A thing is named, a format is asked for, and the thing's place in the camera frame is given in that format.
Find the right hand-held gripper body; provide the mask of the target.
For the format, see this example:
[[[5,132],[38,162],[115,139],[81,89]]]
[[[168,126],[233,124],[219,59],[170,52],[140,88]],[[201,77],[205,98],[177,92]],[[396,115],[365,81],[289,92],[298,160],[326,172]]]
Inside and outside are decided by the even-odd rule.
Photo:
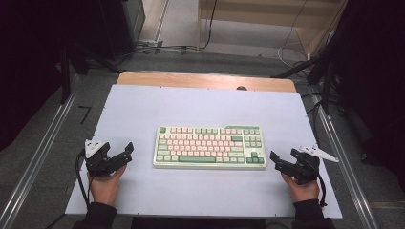
[[[293,177],[299,185],[307,184],[318,178],[321,159],[332,162],[339,161],[336,156],[326,153],[317,145],[300,146],[298,149],[292,149],[290,154],[296,158],[295,165],[298,167],[298,174],[293,175]]]

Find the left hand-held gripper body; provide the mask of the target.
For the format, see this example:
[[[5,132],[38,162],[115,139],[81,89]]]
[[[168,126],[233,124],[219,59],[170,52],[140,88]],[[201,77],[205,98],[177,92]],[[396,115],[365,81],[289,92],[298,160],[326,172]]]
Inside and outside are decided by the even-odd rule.
[[[110,144],[106,141],[86,139],[84,143],[85,162],[91,177],[108,177],[106,170],[108,161],[107,152]]]

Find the green and pink keyboard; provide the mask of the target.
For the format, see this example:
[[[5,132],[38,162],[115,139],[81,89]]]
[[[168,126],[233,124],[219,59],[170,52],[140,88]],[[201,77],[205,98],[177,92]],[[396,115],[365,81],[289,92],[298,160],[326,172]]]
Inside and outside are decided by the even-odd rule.
[[[153,164],[157,168],[265,169],[262,131],[258,126],[161,126]]]

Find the person's right hand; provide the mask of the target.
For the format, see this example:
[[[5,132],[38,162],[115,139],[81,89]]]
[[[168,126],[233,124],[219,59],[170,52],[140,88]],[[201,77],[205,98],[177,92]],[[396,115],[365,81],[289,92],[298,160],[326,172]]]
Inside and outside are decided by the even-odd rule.
[[[284,182],[287,184],[290,190],[290,196],[294,202],[318,199],[320,189],[316,180],[313,180],[307,184],[299,185],[295,182],[295,179],[282,174]]]

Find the person's left hand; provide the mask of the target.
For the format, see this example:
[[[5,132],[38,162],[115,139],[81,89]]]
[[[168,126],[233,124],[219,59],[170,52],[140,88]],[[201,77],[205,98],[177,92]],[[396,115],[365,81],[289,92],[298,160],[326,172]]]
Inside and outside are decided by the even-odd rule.
[[[91,177],[88,176],[90,191],[94,202],[114,206],[120,178],[124,174],[126,167],[123,166],[116,170],[110,177]]]

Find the black metal stand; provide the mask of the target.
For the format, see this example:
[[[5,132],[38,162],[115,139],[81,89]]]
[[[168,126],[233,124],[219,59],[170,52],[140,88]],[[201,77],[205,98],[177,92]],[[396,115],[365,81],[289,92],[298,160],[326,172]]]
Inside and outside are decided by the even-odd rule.
[[[308,67],[311,67],[307,81],[310,85],[317,84],[321,78],[324,78],[322,91],[319,93],[321,96],[320,101],[316,104],[318,107],[322,107],[325,114],[330,114],[329,105],[334,104],[334,101],[330,100],[330,87],[333,78],[333,63],[325,57],[313,57],[311,60],[304,61],[296,67],[287,70],[284,73],[274,75],[274,78],[284,79],[288,78]]]

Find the white table cover board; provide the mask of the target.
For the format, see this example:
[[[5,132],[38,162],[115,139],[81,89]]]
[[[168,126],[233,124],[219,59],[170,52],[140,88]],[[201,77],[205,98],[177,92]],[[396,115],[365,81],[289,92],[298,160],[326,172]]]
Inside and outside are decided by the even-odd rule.
[[[315,138],[298,93],[115,85],[94,138],[110,154],[132,142],[132,161],[120,180],[116,207],[129,216],[283,218],[294,208],[274,164],[264,170],[157,169],[160,126],[255,125],[267,152],[291,160],[291,149]]]

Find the black cabinet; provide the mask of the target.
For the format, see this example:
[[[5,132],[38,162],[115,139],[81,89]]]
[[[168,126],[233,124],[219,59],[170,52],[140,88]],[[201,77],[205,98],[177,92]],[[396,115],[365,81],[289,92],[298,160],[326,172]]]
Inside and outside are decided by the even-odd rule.
[[[142,0],[99,0],[107,32],[107,56],[115,59],[135,50],[146,16]]]

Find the wooden shelf unit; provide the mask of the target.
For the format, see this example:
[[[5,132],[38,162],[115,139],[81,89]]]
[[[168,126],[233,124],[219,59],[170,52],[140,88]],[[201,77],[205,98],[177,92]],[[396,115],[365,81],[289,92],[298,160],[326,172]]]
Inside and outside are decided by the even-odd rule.
[[[337,27],[349,0],[198,0],[197,47],[203,19],[296,29],[307,56],[316,56]]]

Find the metal floor rail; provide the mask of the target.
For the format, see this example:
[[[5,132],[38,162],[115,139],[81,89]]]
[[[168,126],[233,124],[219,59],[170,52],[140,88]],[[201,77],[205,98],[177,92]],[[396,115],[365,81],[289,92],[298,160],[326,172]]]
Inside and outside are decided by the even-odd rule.
[[[331,149],[334,155],[339,159],[339,167],[343,178],[348,186],[348,190],[352,197],[353,205],[358,213],[358,216],[365,229],[379,229],[376,219],[373,215],[372,208],[363,193],[360,183],[354,173],[349,159],[346,156],[344,147],[340,138],[335,131],[331,118],[323,111],[318,112],[321,123],[325,129],[326,135],[329,139]]]
[[[51,150],[53,142],[59,133],[59,130],[66,119],[77,95],[77,89],[81,85],[82,79],[79,74],[76,74],[70,83],[72,88],[71,94],[63,105],[59,105],[53,117],[53,120],[48,127],[46,133],[42,137],[40,144],[36,148],[33,157],[25,169],[22,177],[11,192],[5,208],[0,215],[0,229],[11,229],[32,185],[43,165],[45,159]]]

